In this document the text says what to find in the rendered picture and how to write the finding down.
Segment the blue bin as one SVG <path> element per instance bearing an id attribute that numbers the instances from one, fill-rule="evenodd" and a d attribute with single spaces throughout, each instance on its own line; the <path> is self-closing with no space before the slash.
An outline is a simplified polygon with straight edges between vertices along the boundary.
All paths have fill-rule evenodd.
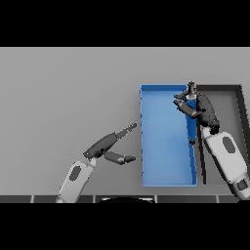
<path id="1" fill-rule="evenodd" d="M 193 145 L 186 116 L 174 105 L 174 95 L 186 84 L 142 84 L 141 151 L 143 186 L 147 188 L 195 187 Z"/>

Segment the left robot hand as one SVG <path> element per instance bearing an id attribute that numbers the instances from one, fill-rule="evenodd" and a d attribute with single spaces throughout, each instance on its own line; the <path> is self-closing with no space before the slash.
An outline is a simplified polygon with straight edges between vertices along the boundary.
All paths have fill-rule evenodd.
<path id="1" fill-rule="evenodd" d="M 123 165 L 136 160 L 134 155 L 122 155 L 117 152 L 112 152 L 110 149 L 122 139 L 128 132 L 131 132 L 137 124 L 131 124 L 128 127 L 121 130 L 119 133 L 110 133 L 103 138 L 99 139 L 92 146 L 90 146 L 83 155 L 88 159 L 92 160 L 94 158 L 104 157 L 106 160 L 113 163 Z"/>

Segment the dark grey bin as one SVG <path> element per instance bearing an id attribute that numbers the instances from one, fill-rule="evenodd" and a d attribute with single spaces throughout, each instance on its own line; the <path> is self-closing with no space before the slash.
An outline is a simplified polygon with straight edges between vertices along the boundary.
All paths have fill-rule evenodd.
<path id="1" fill-rule="evenodd" d="M 220 121 L 220 131 L 230 133 L 250 169 L 250 127 L 240 85 L 198 85 L 197 90 L 212 103 Z M 200 167 L 204 185 L 225 185 L 211 154 L 201 137 L 202 127 L 197 125 Z"/>

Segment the dark strip with pale lines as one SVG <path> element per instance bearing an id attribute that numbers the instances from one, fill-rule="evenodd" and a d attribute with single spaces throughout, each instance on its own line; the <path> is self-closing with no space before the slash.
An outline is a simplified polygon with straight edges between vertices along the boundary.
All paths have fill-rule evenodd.
<path id="1" fill-rule="evenodd" d="M 0 195 L 0 203 L 56 203 L 55 195 Z M 77 203 L 241 203 L 234 195 L 81 195 Z"/>

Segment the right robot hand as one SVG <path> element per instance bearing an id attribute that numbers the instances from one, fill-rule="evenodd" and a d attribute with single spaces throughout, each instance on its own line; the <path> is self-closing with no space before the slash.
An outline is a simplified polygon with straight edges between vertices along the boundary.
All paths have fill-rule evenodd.
<path id="1" fill-rule="evenodd" d="M 196 92 L 195 95 L 196 107 L 192 107 L 188 104 L 187 91 L 175 95 L 174 104 L 180 112 L 184 113 L 189 118 L 197 118 L 200 125 L 203 127 L 209 127 L 211 135 L 218 134 L 220 130 L 220 121 L 217 118 L 214 107 L 205 95 L 199 92 Z"/>

